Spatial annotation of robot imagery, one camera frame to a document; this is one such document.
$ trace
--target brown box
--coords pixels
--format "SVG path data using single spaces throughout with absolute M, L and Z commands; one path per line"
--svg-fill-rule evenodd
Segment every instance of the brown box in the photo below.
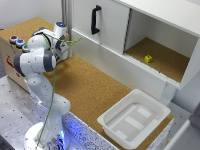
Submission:
M 27 43 L 28 40 L 31 38 L 32 33 L 40 27 L 45 27 L 52 31 L 54 26 L 49 22 L 43 20 L 42 18 L 36 17 L 0 31 L 0 51 L 4 62 L 6 74 L 15 82 L 17 82 L 21 87 L 23 87 L 26 91 L 28 91 L 28 87 L 24 82 L 24 79 L 26 79 L 26 77 L 22 77 L 15 70 L 13 65 L 13 60 L 16 55 L 21 53 L 21 49 L 17 49 L 15 45 L 11 45 L 9 39 L 10 36 L 17 35 L 19 39 L 23 39 Z

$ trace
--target cabinet shelf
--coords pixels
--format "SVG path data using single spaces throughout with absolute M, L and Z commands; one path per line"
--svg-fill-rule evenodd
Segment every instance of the cabinet shelf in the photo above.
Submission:
M 178 82 L 181 82 L 190 60 L 149 38 L 144 38 L 125 53 Z M 146 55 L 153 57 L 152 63 L 144 61 Z

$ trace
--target yellow object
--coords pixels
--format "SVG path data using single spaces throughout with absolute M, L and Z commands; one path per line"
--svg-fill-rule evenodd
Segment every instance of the yellow object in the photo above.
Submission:
M 151 63 L 153 61 L 153 58 L 150 55 L 145 56 L 144 61 L 146 61 L 147 63 Z

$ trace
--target yellow cube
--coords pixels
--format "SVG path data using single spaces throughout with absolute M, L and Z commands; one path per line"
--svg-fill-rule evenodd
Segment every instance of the yellow cube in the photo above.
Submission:
M 150 55 L 147 55 L 147 56 L 145 56 L 144 61 L 147 63 L 151 63 L 153 61 L 153 58 Z

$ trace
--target green cable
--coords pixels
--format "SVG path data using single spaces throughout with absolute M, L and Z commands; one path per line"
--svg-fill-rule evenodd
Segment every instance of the green cable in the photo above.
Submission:
M 50 44 L 49 44 L 49 41 L 48 41 L 47 38 L 44 36 L 44 33 L 42 34 L 42 36 L 44 37 L 45 41 L 46 41 L 47 44 L 49 45 L 49 48 L 50 48 L 51 52 L 53 53 L 53 51 L 52 51 L 52 49 L 51 49 L 51 46 L 50 46 Z M 62 42 L 66 42 L 66 43 L 67 43 L 67 42 L 71 42 L 71 43 L 72 43 L 72 44 L 62 53 L 62 55 L 63 55 L 68 49 L 70 49 L 75 43 L 77 43 L 78 41 L 81 41 L 82 39 L 83 39 L 83 38 L 79 38 L 79 39 L 76 40 L 76 41 L 65 41 L 65 40 L 57 39 L 57 40 L 62 41 Z M 41 140 L 41 137 L 42 137 L 44 128 L 45 128 L 46 123 L 47 123 L 47 119 L 49 118 L 49 114 L 50 114 L 50 111 L 51 111 L 51 108 L 52 108 L 52 105 L 53 105 L 53 101 L 54 101 L 54 92 L 55 92 L 55 79 L 56 79 L 56 69 L 54 69 L 54 80 L 53 80 L 53 90 L 52 90 L 51 105 L 50 105 L 50 108 L 49 108 L 49 111 L 48 111 L 46 120 L 45 120 L 45 122 L 44 122 L 44 126 L 43 126 L 43 128 L 42 128 L 42 132 L 41 132 L 41 134 L 40 134 L 40 137 L 39 137 L 39 140 L 38 140 L 38 143 L 37 143 L 37 147 L 36 147 L 35 150 L 37 150 L 37 148 L 38 148 L 38 145 L 39 145 L 39 143 L 40 143 L 40 140 Z

